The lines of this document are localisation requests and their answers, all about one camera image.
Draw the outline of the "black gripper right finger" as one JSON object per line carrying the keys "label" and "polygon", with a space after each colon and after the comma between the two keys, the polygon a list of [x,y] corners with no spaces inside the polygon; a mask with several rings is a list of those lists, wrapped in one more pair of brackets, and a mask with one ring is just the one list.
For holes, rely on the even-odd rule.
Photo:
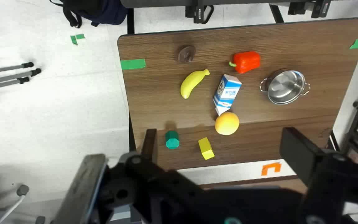
{"label": "black gripper right finger", "polygon": [[309,189],[358,195],[358,163],[343,153],[321,149],[297,128],[282,129],[279,154]]}

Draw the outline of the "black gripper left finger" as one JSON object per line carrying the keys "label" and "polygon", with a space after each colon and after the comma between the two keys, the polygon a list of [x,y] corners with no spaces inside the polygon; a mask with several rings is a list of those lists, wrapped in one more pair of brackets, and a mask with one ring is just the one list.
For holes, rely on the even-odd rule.
{"label": "black gripper left finger", "polygon": [[164,170],[153,161],[156,147],[156,131],[148,129],[139,154],[124,157],[124,173],[133,182],[134,203],[138,207],[163,200],[184,208],[196,207],[211,198],[209,190],[201,189],[179,172]]}

